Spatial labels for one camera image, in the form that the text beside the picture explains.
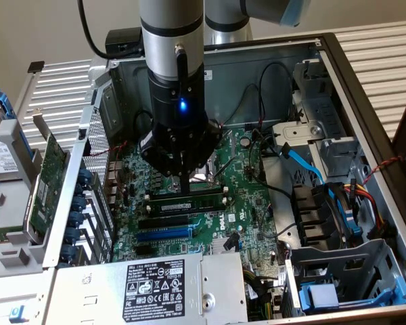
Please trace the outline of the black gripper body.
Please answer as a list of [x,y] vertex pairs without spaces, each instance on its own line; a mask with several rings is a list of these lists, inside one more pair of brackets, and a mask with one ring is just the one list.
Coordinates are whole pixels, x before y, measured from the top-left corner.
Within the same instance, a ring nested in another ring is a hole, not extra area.
[[208,122],[204,107],[204,67],[183,81],[168,81],[148,73],[154,125],[160,123],[177,134],[184,154],[204,132]]

